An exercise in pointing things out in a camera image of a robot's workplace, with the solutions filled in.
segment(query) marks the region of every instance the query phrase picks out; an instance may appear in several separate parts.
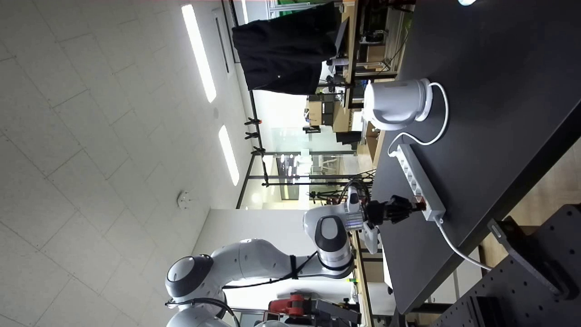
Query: white power strip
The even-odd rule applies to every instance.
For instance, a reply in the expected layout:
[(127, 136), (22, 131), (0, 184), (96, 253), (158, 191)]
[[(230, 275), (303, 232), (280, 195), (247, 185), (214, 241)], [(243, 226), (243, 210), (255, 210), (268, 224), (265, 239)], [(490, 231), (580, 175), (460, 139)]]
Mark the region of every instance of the white power strip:
[(410, 184), (411, 191), (417, 197), (422, 197), (426, 202), (426, 210), (422, 211), (426, 221), (434, 221), (444, 217), (446, 208), (440, 201), (436, 190), (428, 179), (418, 158), (408, 144), (400, 144), (394, 151), (403, 173)]

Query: power cord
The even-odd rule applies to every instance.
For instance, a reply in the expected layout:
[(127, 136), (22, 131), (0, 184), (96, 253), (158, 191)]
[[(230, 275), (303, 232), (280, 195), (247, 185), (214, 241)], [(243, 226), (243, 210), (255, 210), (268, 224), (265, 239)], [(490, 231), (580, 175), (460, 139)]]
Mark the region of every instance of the power cord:
[(267, 285), (267, 284), (272, 284), (272, 283), (277, 283), (277, 282), (281, 282), (283, 280), (287, 280), (289, 278), (291, 278), (293, 276), (294, 273), (301, 271), (304, 266), (307, 265), (307, 263), (317, 254), (317, 252), (315, 251), (313, 254), (309, 255), (309, 257), (307, 257), (307, 259), (296, 268), (296, 271), (292, 271), (288, 274), (286, 274), (285, 276), (279, 278), (279, 279), (273, 279), (273, 280), (269, 280), (268, 282), (262, 282), (262, 283), (256, 283), (256, 284), (250, 284), (250, 285), (226, 285), (224, 287), (222, 287), (222, 289), (243, 289), (246, 287), (255, 287), (255, 286), (260, 286), (260, 285)]
[(226, 311), (228, 311), (228, 313), (232, 316), (232, 319), (234, 320), (234, 323), (236, 324), (236, 327), (240, 327), (240, 322), (238, 321), (238, 317), (236, 317), (236, 315), (234, 314), (234, 311), (232, 310), (231, 307), (228, 306), (228, 304), (226, 304), (225, 302), (218, 300), (217, 298), (211, 298), (211, 297), (198, 297), (198, 298), (193, 298), (191, 300), (187, 300), (187, 301), (183, 301), (183, 302), (173, 302), (173, 298), (171, 298), (168, 302), (166, 302), (166, 307), (173, 309), (179, 305), (183, 305), (183, 304), (198, 304), (198, 303), (206, 303), (206, 304), (211, 304), (211, 305), (215, 305), (216, 307), (220, 307), (222, 309), (225, 309)]
[(466, 260), (466, 261), (470, 262), (470, 263), (471, 263), (471, 264), (473, 264), (473, 265), (477, 265), (478, 267), (480, 267), (480, 268), (482, 268), (482, 269), (485, 269), (485, 270), (487, 270), (487, 271), (491, 271), (491, 270), (492, 270), (492, 268), (491, 268), (491, 267), (489, 267), (489, 266), (487, 266), (487, 265), (485, 265), (485, 264), (483, 264), (483, 263), (481, 263), (481, 262), (478, 262), (478, 261), (476, 261), (476, 260), (472, 259), (471, 257), (469, 257), (469, 256), (465, 255), (464, 253), (460, 252), (460, 250), (458, 250), (458, 248), (457, 248), (456, 246), (454, 246), (454, 245), (452, 244), (452, 242), (450, 241), (450, 239), (448, 238), (448, 235), (446, 234), (446, 232), (444, 231), (444, 228), (442, 227), (442, 221), (441, 221), (440, 219), (436, 219), (436, 220), (434, 220), (434, 221), (436, 222), (436, 225), (437, 225), (437, 226), (438, 226), (438, 228), (440, 229), (440, 232), (442, 233), (442, 236), (444, 236), (444, 239), (446, 240), (446, 243), (448, 243), (448, 245), (450, 246), (450, 248), (451, 248), (451, 249), (452, 249), (454, 252), (456, 252), (456, 254), (458, 254), (458, 255), (459, 255), (460, 257), (462, 257), (464, 260)]
[(440, 90), (442, 91), (442, 96), (444, 96), (444, 106), (446, 107), (446, 113), (444, 115), (444, 123), (442, 124), (442, 129), (440, 129), (440, 132), (436, 135), (436, 137), (434, 137), (429, 142), (422, 142), (419, 139), (417, 139), (415, 136), (413, 136), (412, 134), (407, 133), (407, 132), (399, 133), (396, 137), (393, 138), (393, 141), (388, 146), (388, 155), (390, 157), (394, 158), (396, 156), (396, 152), (395, 151), (389, 152), (389, 149), (392, 148), (393, 143), (395, 143), (396, 140), (400, 136), (407, 136), (407, 137), (411, 138), (412, 140), (414, 140), (419, 145), (431, 145), (431, 144), (434, 144), (435, 142), (437, 142), (441, 138), (442, 134), (444, 134), (444, 131), (446, 130), (446, 126), (448, 125), (448, 115), (450, 113), (450, 108), (448, 106), (448, 96), (446, 95), (446, 92), (444, 91), (444, 87), (440, 83), (431, 82), (430, 84), (428, 84), (428, 87), (432, 87), (432, 86), (439, 87)]

